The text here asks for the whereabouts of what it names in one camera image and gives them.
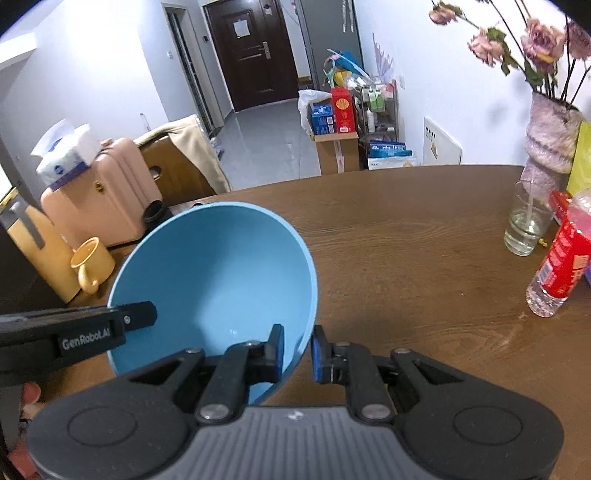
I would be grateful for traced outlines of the left hand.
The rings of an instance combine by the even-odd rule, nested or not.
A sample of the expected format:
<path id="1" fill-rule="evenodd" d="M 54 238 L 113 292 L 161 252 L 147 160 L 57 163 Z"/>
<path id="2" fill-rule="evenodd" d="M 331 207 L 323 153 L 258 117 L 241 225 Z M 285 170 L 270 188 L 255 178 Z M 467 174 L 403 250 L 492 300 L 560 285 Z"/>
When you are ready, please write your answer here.
<path id="1" fill-rule="evenodd" d="M 39 411 L 37 402 L 39 401 L 40 397 L 41 388 L 37 383 L 29 382 L 22 386 L 20 400 L 22 426 L 20 427 L 18 442 L 8 455 L 8 458 L 16 467 L 19 474 L 26 480 L 40 478 L 25 443 L 26 429 L 28 427 L 28 423 Z"/>

